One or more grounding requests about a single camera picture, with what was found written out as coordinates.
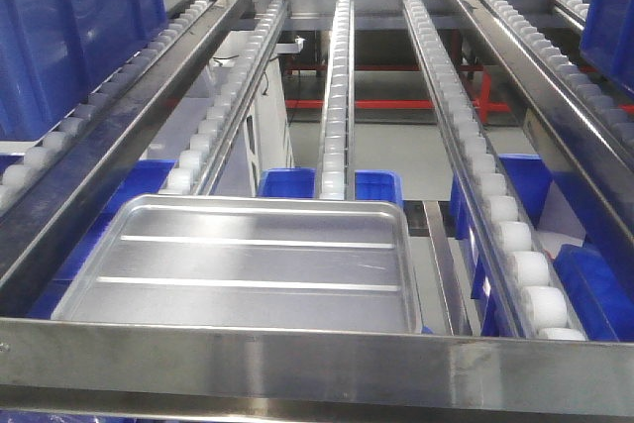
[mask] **machine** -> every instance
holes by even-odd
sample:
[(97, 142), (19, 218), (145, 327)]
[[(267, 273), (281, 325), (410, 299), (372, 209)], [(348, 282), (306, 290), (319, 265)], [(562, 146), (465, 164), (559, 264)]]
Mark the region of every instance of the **machine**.
[[(589, 4), (170, 3), (164, 29), (4, 171), (0, 407), (196, 421), (631, 419), (634, 128), (622, 93), (553, 37), (594, 28)], [(423, 203), (446, 334), (424, 328), (398, 200), (359, 200), (371, 197), (355, 168), (355, 37), (382, 30), (407, 33), (455, 176), (449, 212)], [(299, 52), (279, 41), (297, 31), (330, 32), (319, 159), (307, 196), (267, 195), (262, 173), (294, 167), (278, 60)], [(549, 232), (580, 240), (562, 247), (573, 257), (591, 249), (608, 276), (599, 284), (586, 259), (545, 244), (525, 183), (487, 136), (488, 103), (466, 90), (475, 70), (539, 154), (542, 205), (566, 225)], [(146, 159), (163, 160), (158, 175), (126, 188)]]

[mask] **floor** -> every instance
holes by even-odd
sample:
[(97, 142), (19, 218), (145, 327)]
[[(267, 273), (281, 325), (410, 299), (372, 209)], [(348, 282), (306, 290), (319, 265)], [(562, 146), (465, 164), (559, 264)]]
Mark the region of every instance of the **floor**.
[[(519, 128), (488, 127), (487, 133), (499, 154), (531, 154), (533, 149)], [(315, 166), (319, 143), (319, 124), (294, 122), (290, 137), (298, 166)], [(357, 124), (355, 127), (355, 168), (389, 169), (400, 174), (406, 200), (448, 200), (452, 171), (435, 125)], [(459, 281), (469, 295), (467, 272), (458, 243), (450, 239), (459, 269)], [(428, 238), (410, 238), (424, 324), (437, 334), (446, 333), (437, 272)], [(467, 303), (470, 320), (478, 317)]]

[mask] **blue plastic bin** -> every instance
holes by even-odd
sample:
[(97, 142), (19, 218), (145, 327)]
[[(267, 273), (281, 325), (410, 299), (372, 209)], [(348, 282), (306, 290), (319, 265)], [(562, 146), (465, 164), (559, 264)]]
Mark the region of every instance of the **blue plastic bin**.
[(0, 423), (135, 423), (133, 418), (64, 415), (35, 411), (0, 411)]
[(581, 53), (634, 97), (634, 0), (591, 0)]
[(0, 0), (0, 140), (35, 140), (166, 24), (162, 0)]
[[(400, 176), (390, 170), (357, 170), (355, 188), (357, 200), (383, 200), (403, 206)], [(314, 192), (314, 168), (272, 168), (260, 180), (258, 197), (313, 198)]]
[(634, 342), (634, 304), (593, 246), (563, 245), (553, 265), (588, 337)]

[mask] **metal side rail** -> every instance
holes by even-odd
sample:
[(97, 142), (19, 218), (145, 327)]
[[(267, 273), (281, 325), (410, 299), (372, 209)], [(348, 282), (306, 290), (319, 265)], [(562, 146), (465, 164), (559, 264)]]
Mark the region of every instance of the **metal side rail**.
[(470, 336), (473, 334), (472, 326), (460, 289), (456, 263), (443, 223), (443, 214), (436, 201), (425, 201), (423, 207), (429, 227), (429, 240), (438, 276), (443, 310), (445, 311), (443, 315), (445, 326), (452, 336)]
[(614, 100), (572, 63), (552, 42), (538, 32), (523, 15), (505, 0), (484, 0), (513, 36), (532, 55), (568, 96), (577, 99), (580, 107), (591, 115), (600, 134), (619, 153), (624, 162), (634, 166), (634, 123)]
[(315, 197), (355, 200), (355, 5), (337, 0), (321, 118)]
[(579, 35), (585, 28), (585, 18), (589, 4), (583, 0), (553, 0), (553, 12), (561, 16), (564, 21)]
[[(513, 337), (547, 337), (545, 329), (569, 328), (585, 339), (577, 313), (483, 132), (427, 10), (421, 0), (405, 0), (404, 4), (410, 39), (434, 102), (452, 169), (473, 218), (479, 259), (495, 292), (501, 326)], [(504, 177), (503, 186), (492, 180), (496, 174)], [(528, 261), (528, 266), (547, 267), (547, 280), (541, 286), (522, 282), (511, 272), (523, 261)]]
[(249, 113), (258, 85), (275, 48), (288, 5), (272, 0), (249, 41), (231, 68), (220, 94), (189, 140), (178, 163), (169, 172), (159, 193), (166, 195), (209, 195)]
[(20, 316), (99, 214), (251, 0), (218, 0), (0, 219), (0, 314)]
[(0, 325), (2, 408), (307, 423), (634, 416), (634, 352), (622, 344), (28, 319)]
[(514, 114), (588, 234), (634, 297), (634, 165), (560, 81), (479, 0), (450, 0), (465, 34), (500, 66)]

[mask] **stainless steel tray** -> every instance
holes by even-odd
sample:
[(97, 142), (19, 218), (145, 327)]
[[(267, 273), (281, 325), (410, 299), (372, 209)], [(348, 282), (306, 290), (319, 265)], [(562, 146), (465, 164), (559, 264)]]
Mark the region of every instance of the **stainless steel tray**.
[(421, 331), (402, 211), (383, 202), (144, 195), (53, 314), (131, 324)]

